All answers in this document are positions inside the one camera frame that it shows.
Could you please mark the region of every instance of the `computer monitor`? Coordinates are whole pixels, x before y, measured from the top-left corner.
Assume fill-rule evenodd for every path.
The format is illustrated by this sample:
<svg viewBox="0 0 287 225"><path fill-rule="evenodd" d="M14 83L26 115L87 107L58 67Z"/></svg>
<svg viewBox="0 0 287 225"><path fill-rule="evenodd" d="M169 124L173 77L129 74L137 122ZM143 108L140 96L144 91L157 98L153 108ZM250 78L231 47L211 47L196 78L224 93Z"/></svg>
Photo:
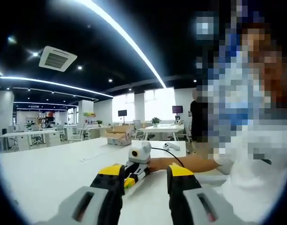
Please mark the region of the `computer monitor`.
<svg viewBox="0 0 287 225"><path fill-rule="evenodd" d="M119 110L118 116L126 116L126 109L125 110Z"/></svg>
<svg viewBox="0 0 287 225"><path fill-rule="evenodd" d="M183 113L183 106L182 105L173 106L172 113Z"/></svg>

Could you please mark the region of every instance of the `ceiling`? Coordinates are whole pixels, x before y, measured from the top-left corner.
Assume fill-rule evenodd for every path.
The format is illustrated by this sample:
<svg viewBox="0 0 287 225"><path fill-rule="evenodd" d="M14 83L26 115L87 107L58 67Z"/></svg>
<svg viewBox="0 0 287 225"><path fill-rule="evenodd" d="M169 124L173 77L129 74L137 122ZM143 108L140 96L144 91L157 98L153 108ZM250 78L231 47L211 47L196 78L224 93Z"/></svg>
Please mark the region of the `ceiling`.
<svg viewBox="0 0 287 225"><path fill-rule="evenodd" d="M272 7L268 2L264 8ZM165 85L175 88L194 87L206 79L206 68L196 67L197 58L201 57L203 67L211 64L213 51L217 49L219 39L224 37L225 23L230 18L230 0L165 4L146 0L95 0L94 3L132 37ZM275 13L284 14L280 7L281 4L273 5L278 9ZM8 8L14 12L1 42L4 45L0 53L0 72L4 76L60 83L110 96L162 87L129 43L83 4L74 0L28 1ZM195 38L195 18L202 11L209 11L209 15L217 17L219 30L213 40L197 41ZM266 15L275 17L269 12ZM278 27L285 27L285 23L279 25L280 21L281 18ZM46 46L72 53L77 59L65 72L39 67ZM50 83L0 79L0 90L6 88L14 92L17 102L63 104L65 101L68 105L77 105L82 99L110 99ZM66 106L52 107L66 109Z"/></svg>

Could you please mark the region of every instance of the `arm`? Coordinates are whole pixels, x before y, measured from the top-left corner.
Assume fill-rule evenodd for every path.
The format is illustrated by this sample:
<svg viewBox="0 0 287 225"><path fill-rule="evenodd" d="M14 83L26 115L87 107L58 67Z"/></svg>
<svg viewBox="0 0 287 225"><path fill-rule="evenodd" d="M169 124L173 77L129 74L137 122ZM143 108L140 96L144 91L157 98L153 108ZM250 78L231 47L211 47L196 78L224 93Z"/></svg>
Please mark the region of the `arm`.
<svg viewBox="0 0 287 225"><path fill-rule="evenodd" d="M180 157L178 159L187 169L195 173L210 171L220 166L213 159L202 159L196 154ZM151 172L165 170L172 163L180 165L175 158L153 158L149 163L149 169Z"/></svg>

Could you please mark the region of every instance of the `pillar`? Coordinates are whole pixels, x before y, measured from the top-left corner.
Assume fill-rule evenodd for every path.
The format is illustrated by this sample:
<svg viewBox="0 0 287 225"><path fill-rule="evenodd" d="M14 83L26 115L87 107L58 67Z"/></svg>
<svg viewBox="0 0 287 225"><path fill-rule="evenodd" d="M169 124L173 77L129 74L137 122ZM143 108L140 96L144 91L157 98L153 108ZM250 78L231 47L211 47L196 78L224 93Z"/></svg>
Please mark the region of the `pillar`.
<svg viewBox="0 0 287 225"><path fill-rule="evenodd" d="M79 102L79 127L82 127L84 120L87 117L84 116L84 113L93 113L93 101L82 100Z"/></svg>
<svg viewBox="0 0 287 225"><path fill-rule="evenodd" d="M9 126L12 126L13 101L14 94L12 91L0 91L0 136L2 129L8 129Z"/></svg>

